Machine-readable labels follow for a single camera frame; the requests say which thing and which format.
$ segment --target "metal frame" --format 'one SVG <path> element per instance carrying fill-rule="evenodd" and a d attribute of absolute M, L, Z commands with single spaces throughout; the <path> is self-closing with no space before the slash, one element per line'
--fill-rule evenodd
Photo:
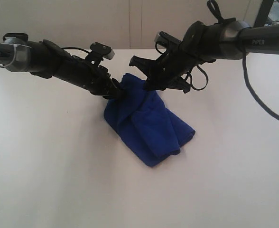
<path fill-rule="evenodd" d="M 254 22 L 254 27 L 263 27 L 267 20 L 268 14 L 272 7 L 274 0 L 263 0 L 257 18 Z"/>

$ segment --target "microfiber cloth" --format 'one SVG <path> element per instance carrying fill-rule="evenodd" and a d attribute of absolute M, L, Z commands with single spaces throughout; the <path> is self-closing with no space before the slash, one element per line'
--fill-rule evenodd
<path fill-rule="evenodd" d="M 125 74 L 120 83 L 125 96 L 109 100 L 104 111 L 107 123 L 123 142 L 149 167 L 190 141 L 195 130 L 169 111 L 156 91 L 143 90 L 144 80 Z"/>

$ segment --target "blue cloth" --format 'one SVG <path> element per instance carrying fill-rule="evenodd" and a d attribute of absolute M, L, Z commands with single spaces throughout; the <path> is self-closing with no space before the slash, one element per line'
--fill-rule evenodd
<path fill-rule="evenodd" d="M 126 94 L 108 102 L 104 118 L 123 142 L 153 167 L 179 154 L 195 130 L 169 111 L 156 91 L 143 90 L 144 82 L 134 75 L 124 75 L 120 85 Z"/>

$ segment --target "white wall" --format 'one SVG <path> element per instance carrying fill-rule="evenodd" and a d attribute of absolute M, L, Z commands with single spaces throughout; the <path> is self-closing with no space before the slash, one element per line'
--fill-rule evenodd
<path fill-rule="evenodd" d="M 224 17 L 253 23 L 261 0 L 217 0 Z M 164 30 L 182 38 L 196 20 L 215 23 L 206 0 L 0 0 L 0 41 L 7 32 L 88 48 L 95 41 L 115 49 L 153 48 Z"/>

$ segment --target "white table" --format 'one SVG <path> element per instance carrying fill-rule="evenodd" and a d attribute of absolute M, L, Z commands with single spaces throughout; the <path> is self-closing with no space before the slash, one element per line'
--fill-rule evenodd
<path fill-rule="evenodd" d="M 144 78 L 133 55 L 158 53 L 117 50 L 103 65 Z M 204 91 L 159 93 L 196 135 L 153 169 L 104 121 L 104 99 L 0 69 L 0 228 L 279 228 L 279 121 L 251 97 L 241 61 L 203 68 Z M 279 56 L 250 54 L 248 68 L 279 113 Z"/>

